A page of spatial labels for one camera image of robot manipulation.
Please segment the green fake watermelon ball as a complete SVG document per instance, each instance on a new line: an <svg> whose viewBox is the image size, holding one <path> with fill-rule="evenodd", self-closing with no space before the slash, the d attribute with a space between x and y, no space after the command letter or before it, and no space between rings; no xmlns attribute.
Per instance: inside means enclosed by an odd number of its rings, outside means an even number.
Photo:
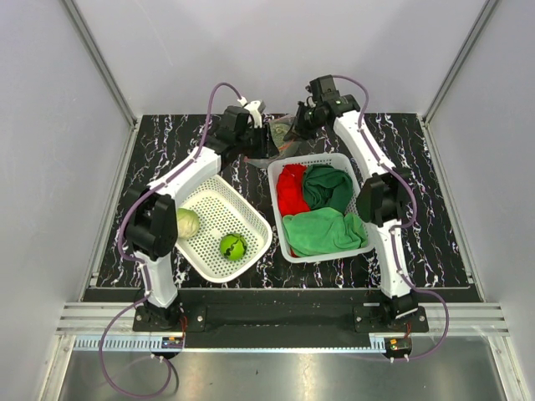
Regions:
<svg viewBox="0 0 535 401"><path fill-rule="evenodd" d="M247 242L244 236L238 233L225 235L219 244L220 253L228 261L241 260L247 252Z"/></svg>

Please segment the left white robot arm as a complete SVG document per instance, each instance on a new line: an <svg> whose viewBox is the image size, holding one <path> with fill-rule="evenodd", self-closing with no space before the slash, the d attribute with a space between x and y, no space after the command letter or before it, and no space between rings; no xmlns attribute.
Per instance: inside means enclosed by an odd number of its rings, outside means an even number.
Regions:
<svg viewBox="0 0 535 401"><path fill-rule="evenodd" d="M205 180L217 175L238 156L248 158L277 152L261 100L239 100L206 127L199 145L184 161L147 186L130 190L132 203L120 228L120 241L133 249L130 260L140 268L144 294L135 302L142 317L170 331L183 319L177 306L178 290L172 279L171 253L178 239L176 212Z"/></svg>

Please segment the netted green fake melon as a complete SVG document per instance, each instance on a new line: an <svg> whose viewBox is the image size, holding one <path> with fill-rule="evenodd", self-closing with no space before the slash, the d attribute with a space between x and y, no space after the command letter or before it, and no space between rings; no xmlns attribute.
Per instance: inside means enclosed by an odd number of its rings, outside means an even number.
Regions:
<svg viewBox="0 0 535 401"><path fill-rule="evenodd" d="M281 147L286 142L285 136L288 134L288 131L291 129L291 126L291 124L279 121L271 121L269 123L273 143L277 147Z"/></svg>

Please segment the clear zip top bag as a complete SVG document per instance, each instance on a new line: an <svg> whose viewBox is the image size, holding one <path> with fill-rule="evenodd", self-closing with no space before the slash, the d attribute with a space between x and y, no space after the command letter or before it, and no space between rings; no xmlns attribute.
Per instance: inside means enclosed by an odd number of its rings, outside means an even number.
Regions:
<svg viewBox="0 0 535 401"><path fill-rule="evenodd" d="M269 119L265 125L269 130L267 152L258 157L244 157L244 161L258 169L267 169L275 161L293 157L303 139L294 132L295 116L286 114L276 119Z"/></svg>

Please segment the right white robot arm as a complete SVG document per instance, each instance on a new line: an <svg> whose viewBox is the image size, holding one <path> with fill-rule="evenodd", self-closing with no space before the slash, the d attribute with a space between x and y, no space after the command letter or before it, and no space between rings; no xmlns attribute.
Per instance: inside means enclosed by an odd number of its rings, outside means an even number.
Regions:
<svg viewBox="0 0 535 401"><path fill-rule="evenodd" d="M417 204L408 185L409 175L397 168L380 148L364 121L369 93L360 106L352 95L336 88L336 75L309 82L310 99L298 104L292 133L308 140L317 130L329 127L345 144L364 183L356 198L360 218L367 224L380 267L380 300L376 313L384 328L398 331L418 311L415 291L408 283L401 230L411 226Z"/></svg>

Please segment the green fake cabbage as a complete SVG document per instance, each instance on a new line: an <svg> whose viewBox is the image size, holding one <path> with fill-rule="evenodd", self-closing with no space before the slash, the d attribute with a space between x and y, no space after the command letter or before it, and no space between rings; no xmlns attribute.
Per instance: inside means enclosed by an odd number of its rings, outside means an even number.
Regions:
<svg viewBox="0 0 535 401"><path fill-rule="evenodd" d="M192 210L179 208L176 213L176 224L178 237L180 239L190 239L200 229L200 218Z"/></svg>

